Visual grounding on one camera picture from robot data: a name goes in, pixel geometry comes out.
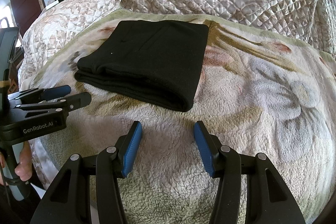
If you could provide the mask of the person's left hand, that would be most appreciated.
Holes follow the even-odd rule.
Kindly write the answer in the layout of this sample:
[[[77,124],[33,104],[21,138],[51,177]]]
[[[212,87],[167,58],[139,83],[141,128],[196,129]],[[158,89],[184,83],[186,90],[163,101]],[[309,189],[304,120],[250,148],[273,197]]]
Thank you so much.
[[[19,155],[19,164],[15,169],[15,173],[22,181],[27,181],[31,178],[32,172],[32,153],[29,142],[25,141]]]

